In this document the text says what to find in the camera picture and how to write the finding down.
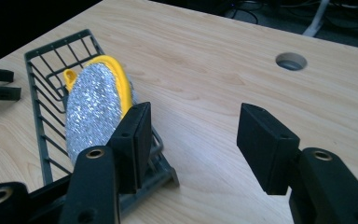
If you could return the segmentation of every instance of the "wood grain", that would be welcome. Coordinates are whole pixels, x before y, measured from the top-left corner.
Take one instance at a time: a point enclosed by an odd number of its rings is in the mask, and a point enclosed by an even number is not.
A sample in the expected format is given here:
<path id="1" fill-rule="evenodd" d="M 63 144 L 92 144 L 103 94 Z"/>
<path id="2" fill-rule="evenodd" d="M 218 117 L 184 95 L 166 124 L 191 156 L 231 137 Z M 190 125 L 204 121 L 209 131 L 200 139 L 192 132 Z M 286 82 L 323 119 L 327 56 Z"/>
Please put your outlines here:
<path id="1" fill-rule="evenodd" d="M 179 188 L 167 185 L 124 223 L 291 223 L 288 196 L 267 196 L 236 147 L 241 103 L 336 153 L 358 178 L 358 49 L 143 0 L 103 1 L 0 60 L 22 87 L 0 102 L 0 182 L 42 186 L 23 54 L 90 29 L 116 57 L 153 125 Z M 284 52 L 305 69 L 280 68 Z"/>

